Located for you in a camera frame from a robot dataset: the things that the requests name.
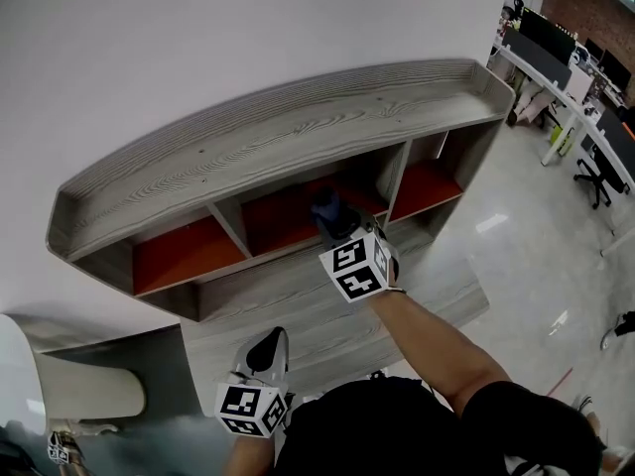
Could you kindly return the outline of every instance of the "tiled floor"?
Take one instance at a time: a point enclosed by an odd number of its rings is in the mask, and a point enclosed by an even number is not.
[[[609,191],[614,205],[593,211],[572,179],[583,151],[544,168],[548,147],[536,127],[505,126],[435,245],[460,242],[490,300],[463,332],[540,394],[572,368],[554,397],[591,393],[602,437],[635,445],[635,335],[599,351],[617,312],[634,306],[635,240],[606,260],[598,252],[616,220],[635,224],[635,196]]]

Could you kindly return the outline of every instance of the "red shelf panel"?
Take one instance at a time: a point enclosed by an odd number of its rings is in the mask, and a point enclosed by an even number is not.
[[[324,186],[331,186],[340,199],[378,215],[388,209],[373,181],[356,172],[345,172],[307,183],[289,186],[242,205],[242,215],[249,250],[260,256],[318,236],[311,221],[314,195]]]
[[[439,161],[421,161],[404,171],[390,220],[414,215],[462,194],[461,188]]]
[[[212,216],[133,249],[134,294],[141,295],[246,258]]]

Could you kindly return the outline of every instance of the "white curved object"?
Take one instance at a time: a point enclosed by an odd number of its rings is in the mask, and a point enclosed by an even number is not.
[[[37,434],[52,418],[132,417],[146,404],[131,372],[34,353],[20,326],[2,314],[0,376],[0,425],[15,420]]]

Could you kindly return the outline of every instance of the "computer monitor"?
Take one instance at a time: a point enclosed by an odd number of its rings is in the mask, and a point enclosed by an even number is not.
[[[604,52],[604,56],[597,66],[603,70],[606,77],[615,86],[620,90],[626,90],[628,81],[631,80],[631,73],[609,50]]]
[[[591,39],[586,40],[586,42],[584,43],[584,47],[586,48],[588,53],[598,61],[602,58],[602,55],[604,54],[604,50]]]
[[[564,65],[569,65],[569,59],[575,49],[575,39],[549,20],[531,9],[525,8],[520,23],[520,33],[534,41]]]

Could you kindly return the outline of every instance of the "gray floor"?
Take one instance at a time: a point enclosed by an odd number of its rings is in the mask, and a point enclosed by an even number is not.
[[[178,327],[54,354],[80,363],[128,368],[150,391],[141,415],[113,421],[122,428],[120,432],[78,440],[86,466],[93,474],[221,473],[230,438],[216,419],[204,417],[200,411]],[[47,457],[44,437],[29,434],[15,423],[9,423],[4,433],[29,453],[43,474],[60,475]]]

